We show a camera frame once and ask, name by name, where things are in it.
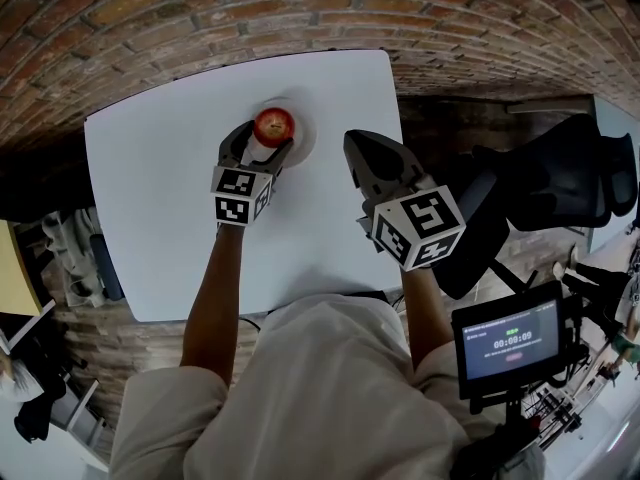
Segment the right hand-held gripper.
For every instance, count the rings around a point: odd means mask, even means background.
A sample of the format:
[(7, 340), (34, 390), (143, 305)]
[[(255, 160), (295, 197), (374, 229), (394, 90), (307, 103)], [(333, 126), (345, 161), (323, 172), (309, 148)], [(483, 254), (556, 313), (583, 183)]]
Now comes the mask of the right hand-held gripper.
[(401, 142), (367, 130), (348, 130), (343, 150), (354, 185), (364, 196), (358, 220), (378, 252), (404, 272), (449, 256), (466, 224), (451, 191), (425, 175)]

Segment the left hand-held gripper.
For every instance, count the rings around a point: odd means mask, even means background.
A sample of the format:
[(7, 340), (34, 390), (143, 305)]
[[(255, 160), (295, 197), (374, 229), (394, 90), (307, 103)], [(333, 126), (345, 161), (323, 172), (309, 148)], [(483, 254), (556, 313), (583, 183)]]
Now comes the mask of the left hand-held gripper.
[(279, 176), (293, 148), (294, 140), (289, 137), (266, 160), (243, 164), (253, 128), (253, 120), (239, 125), (219, 146), (219, 166), (214, 167), (211, 184), (219, 224), (250, 226), (258, 218), (270, 202), (274, 177)]

